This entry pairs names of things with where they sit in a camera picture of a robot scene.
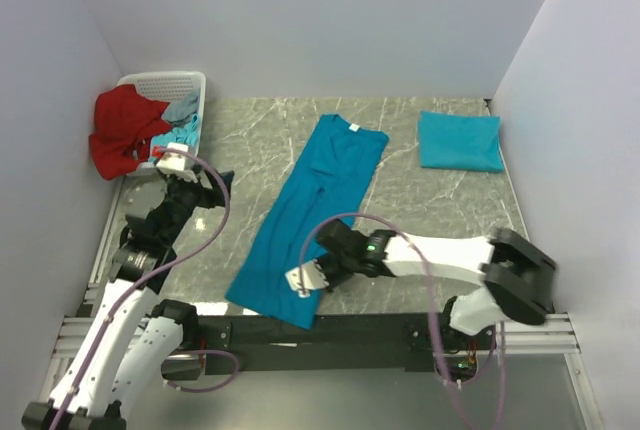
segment laundry basket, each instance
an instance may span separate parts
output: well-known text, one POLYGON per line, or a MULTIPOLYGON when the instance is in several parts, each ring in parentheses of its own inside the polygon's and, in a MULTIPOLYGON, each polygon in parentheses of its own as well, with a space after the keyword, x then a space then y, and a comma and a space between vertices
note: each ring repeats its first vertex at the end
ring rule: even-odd
MULTIPOLYGON (((143 97, 151 100, 161 100, 163 102, 175 102, 182 100, 193 89, 200 89, 200 100, 198 104, 198 144, 195 148, 190 148, 193 155, 198 155, 200 148, 200 137, 202 136, 202 118, 204 114, 204 96, 207 86, 207 79, 200 72, 147 72, 126 75, 118 80, 118 85, 133 83, 136 91, 143 97)), ((135 172, 128 175, 130 177, 143 177, 155 172, 152 162, 143 162, 138 165, 135 172)))

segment marble table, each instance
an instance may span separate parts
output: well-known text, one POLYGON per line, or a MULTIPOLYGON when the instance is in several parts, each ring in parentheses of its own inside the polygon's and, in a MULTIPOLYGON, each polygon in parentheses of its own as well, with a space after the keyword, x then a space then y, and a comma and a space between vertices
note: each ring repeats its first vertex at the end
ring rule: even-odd
MULTIPOLYGON (((162 296, 197 304, 208 314, 241 314, 224 293, 243 263, 297 156, 325 113, 339 113, 362 127, 390 137, 361 210, 384 217, 412 234, 462 238, 488 235, 505 226, 524 234, 524 225, 506 174, 420 168, 416 124, 421 110, 486 115, 481 99, 278 98, 223 99, 207 104, 200 156, 220 171, 235 170, 232 209, 226 229, 203 253, 174 268, 162 296)), ((126 179, 109 233, 108 257, 118 245, 131 192, 140 180, 126 179)), ((179 255, 196 248, 215 229, 222 211, 198 209, 176 243, 179 255)), ((356 228, 376 226, 358 222, 356 228)), ((436 280, 442 306, 470 284, 436 280)), ((327 294, 322 314, 426 311, 422 277, 368 279, 356 276, 327 294)))

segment folded cloth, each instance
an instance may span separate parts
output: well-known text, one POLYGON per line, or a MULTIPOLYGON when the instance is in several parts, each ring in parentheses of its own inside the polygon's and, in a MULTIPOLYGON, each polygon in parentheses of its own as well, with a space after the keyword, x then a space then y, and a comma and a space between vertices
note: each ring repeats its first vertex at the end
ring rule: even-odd
POLYGON ((191 115, 198 112, 200 90, 191 90, 189 94, 178 102, 171 102, 162 114, 165 122, 181 127, 191 120, 191 115))
POLYGON ((173 127, 170 132, 156 135, 151 139, 151 159, 155 161, 159 155, 156 152, 158 147, 167 147, 170 143, 184 143, 192 150, 198 145, 200 136, 198 135, 198 122, 200 118, 193 114, 189 122, 182 127, 173 127))
POLYGON ((151 137, 171 130, 161 118, 168 105, 138 95, 131 84, 98 97, 89 152, 102 178, 111 180, 133 172, 148 159, 151 137))
POLYGON ((420 165, 502 172, 499 129, 500 117, 422 112, 418 122, 420 165))
MULTIPOLYGON (((301 298, 285 277, 296 267, 309 232, 323 220, 360 206, 389 137, 323 115, 278 199, 265 217, 249 256, 226 298, 261 315, 311 328, 322 292, 301 298)), ((353 219, 345 219, 347 225, 353 219)), ((305 261, 326 253, 315 241, 305 261)))

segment red cloth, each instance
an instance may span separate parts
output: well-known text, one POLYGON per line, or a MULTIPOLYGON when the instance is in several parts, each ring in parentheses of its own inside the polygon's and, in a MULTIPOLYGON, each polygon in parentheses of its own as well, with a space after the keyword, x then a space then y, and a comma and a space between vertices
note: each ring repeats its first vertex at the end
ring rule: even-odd
POLYGON ((119 85, 98 97, 89 151, 102 178, 133 172, 149 159, 151 137, 171 131, 161 118, 168 105, 138 95, 135 85, 119 85))

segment white wall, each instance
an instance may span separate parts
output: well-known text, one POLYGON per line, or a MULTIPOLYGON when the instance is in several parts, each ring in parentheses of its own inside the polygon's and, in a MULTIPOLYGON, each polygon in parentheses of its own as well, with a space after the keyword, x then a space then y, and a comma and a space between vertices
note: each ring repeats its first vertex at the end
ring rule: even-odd
POLYGON ((640 0, 546 0, 492 110, 607 428, 640 428, 640 0))
POLYGON ((79 0, 0 0, 0 415, 17 429, 86 287, 113 191, 87 136, 120 75, 79 0))
POLYGON ((232 96, 492 97, 543 0, 86 0, 125 73, 232 96))

